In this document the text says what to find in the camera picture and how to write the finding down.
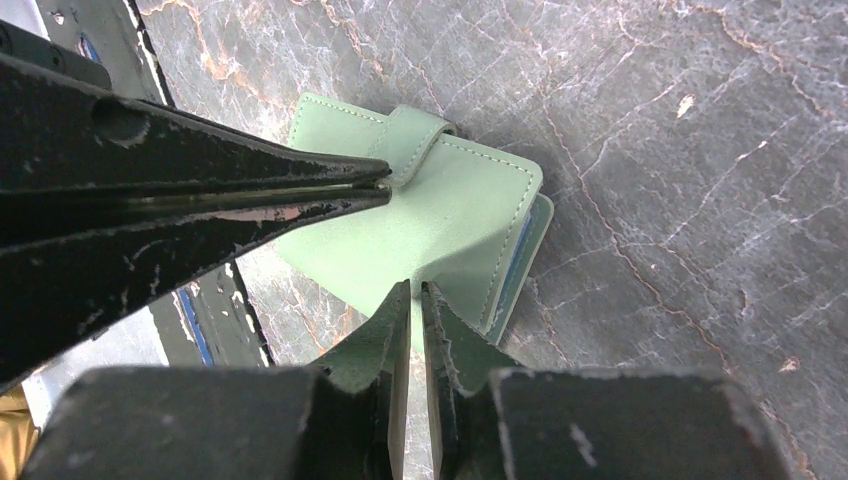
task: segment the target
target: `mint green leather wallet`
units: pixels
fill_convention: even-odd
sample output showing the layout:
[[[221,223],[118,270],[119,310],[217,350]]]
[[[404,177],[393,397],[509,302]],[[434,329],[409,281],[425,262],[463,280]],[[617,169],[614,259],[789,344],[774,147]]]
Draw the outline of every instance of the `mint green leather wallet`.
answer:
[[[388,205],[302,227],[275,245],[285,261],[367,316],[396,282],[411,279],[419,351],[423,281],[436,282],[489,341],[500,340],[553,216],[553,204],[538,193],[538,165],[454,131],[408,106],[387,117],[305,94],[288,140],[297,150],[391,165]]]

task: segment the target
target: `screw hole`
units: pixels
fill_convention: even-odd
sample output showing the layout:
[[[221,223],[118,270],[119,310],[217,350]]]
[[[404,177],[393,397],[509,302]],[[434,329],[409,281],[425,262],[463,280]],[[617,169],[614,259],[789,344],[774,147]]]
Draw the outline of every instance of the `screw hole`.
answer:
[[[98,136],[124,147],[143,142],[150,128],[144,112],[128,108],[113,97],[95,102],[91,121]]]

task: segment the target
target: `blue stripe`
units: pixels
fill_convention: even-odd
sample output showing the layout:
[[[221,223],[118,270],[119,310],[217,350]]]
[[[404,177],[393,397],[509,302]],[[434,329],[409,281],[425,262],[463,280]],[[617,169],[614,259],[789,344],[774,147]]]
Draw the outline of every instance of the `blue stripe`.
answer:
[[[197,316],[194,314],[194,308],[191,306],[191,299],[188,296],[188,289],[181,288],[177,290],[177,295],[180,297],[180,305],[188,319],[188,324],[191,326],[191,332],[194,334],[194,340],[197,344],[197,349],[200,350],[200,358],[204,365],[215,365],[215,360],[212,359],[212,354],[209,353],[209,345],[203,337],[203,332],[200,330],[200,324],[197,323]]]

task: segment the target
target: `marble surface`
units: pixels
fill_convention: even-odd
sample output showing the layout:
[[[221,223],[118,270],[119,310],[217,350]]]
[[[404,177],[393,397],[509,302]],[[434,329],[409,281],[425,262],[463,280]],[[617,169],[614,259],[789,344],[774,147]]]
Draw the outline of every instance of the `marble surface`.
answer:
[[[406,103],[538,162],[556,215],[502,346],[722,369],[795,478],[848,477],[844,2],[138,4],[189,112],[283,142],[301,92]],[[271,256],[239,265],[278,360],[361,322]],[[407,477],[426,478],[415,438]]]

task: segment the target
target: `brown object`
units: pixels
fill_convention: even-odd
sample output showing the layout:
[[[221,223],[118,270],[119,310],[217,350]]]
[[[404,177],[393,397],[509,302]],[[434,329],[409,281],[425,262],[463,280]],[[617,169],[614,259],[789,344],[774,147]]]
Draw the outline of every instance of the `brown object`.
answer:
[[[21,474],[38,433],[20,386],[0,397],[0,480]]]

